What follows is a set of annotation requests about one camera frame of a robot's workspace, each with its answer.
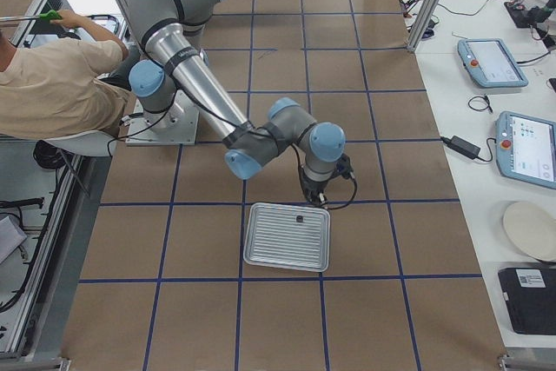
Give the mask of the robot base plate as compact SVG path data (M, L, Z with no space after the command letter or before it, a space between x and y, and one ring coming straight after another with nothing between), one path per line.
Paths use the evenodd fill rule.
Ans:
M178 90L169 111L161 114L144 112L136 99L135 113L141 113L129 123L125 142L128 146L171 146L194 145L199 120L199 111L187 95Z

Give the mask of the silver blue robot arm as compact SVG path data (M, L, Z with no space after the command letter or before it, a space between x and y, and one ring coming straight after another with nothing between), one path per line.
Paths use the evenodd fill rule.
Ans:
M240 179L248 180L289 147L305 154L298 177L307 202L322 208L325 188L338 176L354 179L344 152L343 129L319 123L299 103L283 97L256 128L222 87L196 46L198 32L222 0L128 0L128 23L147 57L200 110L228 151L225 161Z

